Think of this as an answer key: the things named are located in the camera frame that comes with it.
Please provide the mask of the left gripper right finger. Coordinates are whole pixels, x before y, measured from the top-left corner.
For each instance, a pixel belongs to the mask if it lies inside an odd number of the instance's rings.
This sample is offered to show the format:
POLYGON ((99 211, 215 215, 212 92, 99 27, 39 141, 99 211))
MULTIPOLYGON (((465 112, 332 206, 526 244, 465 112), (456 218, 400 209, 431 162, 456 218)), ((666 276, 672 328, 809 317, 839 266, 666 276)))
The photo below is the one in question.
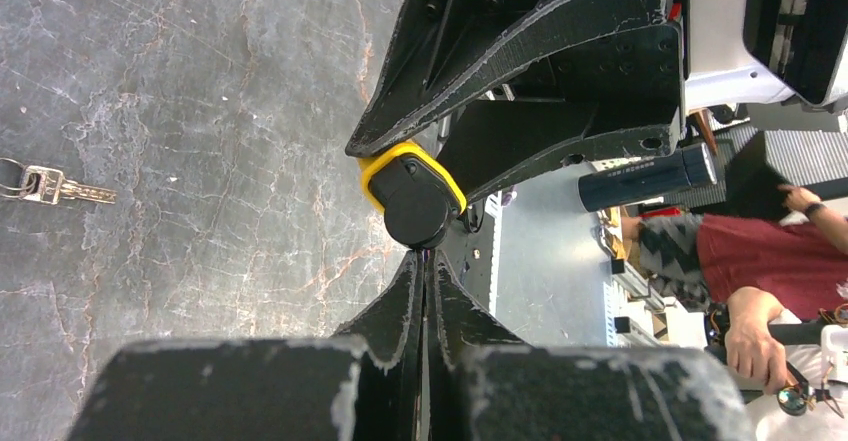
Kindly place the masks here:
POLYGON ((751 440, 741 396, 709 354, 676 347, 535 347, 425 255, 433 440, 751 440))

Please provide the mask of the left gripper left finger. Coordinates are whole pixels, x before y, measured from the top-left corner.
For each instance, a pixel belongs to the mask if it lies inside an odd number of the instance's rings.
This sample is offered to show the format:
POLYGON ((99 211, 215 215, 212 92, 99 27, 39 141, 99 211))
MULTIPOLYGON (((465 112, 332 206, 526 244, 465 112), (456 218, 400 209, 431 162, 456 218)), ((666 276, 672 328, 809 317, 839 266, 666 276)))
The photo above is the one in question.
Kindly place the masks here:
POLYGON ((328 337, 128 344, 96 379, 72 440, 412 440, 424 256, 328 337))

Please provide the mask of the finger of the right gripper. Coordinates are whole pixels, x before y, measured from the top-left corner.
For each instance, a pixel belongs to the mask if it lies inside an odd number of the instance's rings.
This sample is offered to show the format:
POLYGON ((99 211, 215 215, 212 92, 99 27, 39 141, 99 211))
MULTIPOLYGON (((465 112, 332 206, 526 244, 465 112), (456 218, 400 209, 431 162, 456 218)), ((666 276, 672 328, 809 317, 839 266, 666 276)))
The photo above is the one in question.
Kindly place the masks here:
POLYGON ((437 156, 476 201, 567 164, 667 156, 682 137, 685 41, 664 23, 531 65, 511 101, 474 101, 437 156))
POLYGON ((672 0, 404 0, 375 93, 346 146, 369 158, 533 63, 663 24, 672 0))

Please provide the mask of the yellow padlock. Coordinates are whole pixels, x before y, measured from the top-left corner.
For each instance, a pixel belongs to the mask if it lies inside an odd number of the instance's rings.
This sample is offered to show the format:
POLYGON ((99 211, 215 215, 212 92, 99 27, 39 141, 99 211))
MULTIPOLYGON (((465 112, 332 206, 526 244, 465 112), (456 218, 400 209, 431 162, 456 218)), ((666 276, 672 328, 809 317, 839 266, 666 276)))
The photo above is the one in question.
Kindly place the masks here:
POLYGON ((430 250, 468 201, 450 173, 421 146, 401 142, 358 160, 361 187, 383 216, 390 237, 412 250, 430 250))

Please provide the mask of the silver key bunch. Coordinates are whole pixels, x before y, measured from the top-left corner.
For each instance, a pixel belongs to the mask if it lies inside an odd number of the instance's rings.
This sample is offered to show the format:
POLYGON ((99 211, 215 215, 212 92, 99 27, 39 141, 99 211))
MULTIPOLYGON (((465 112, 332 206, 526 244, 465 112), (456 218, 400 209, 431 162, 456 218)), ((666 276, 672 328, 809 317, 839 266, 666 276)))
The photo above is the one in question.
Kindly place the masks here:
POLYGON ((25 165, 17 160, 2 157, 1 165, 20 170, 16 186, 1 185, 1 197, 30 201, 43 205, 57 205, 62 200, 84 200, 101 204, 115 204, 117 192, 70 180, 62 170, 39 165, 25 165))

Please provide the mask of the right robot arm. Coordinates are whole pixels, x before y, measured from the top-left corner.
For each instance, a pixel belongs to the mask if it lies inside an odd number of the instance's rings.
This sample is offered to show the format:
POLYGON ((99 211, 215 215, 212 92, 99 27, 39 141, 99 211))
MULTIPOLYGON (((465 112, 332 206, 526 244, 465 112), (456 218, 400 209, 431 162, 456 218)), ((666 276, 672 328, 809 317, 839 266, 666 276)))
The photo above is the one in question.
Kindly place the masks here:
POLYGON ((847 0, 404 0, 346 152, 454 116, 439 163, 470 200, 568 162, 672 153, 686 115, 847 105, 847 0))

